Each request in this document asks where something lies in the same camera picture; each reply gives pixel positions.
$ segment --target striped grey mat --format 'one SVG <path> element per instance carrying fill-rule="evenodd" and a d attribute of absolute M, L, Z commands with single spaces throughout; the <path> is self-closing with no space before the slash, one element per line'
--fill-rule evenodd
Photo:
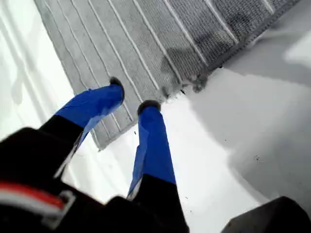
<path fill-rule="evenodd" d="M 35 0 L 78 94 L 124 85 L 122 107 L 92 133 L 100 149 L 137 120 L 146 99 L 164 100 L 207 76 L 299 0 Z"/>

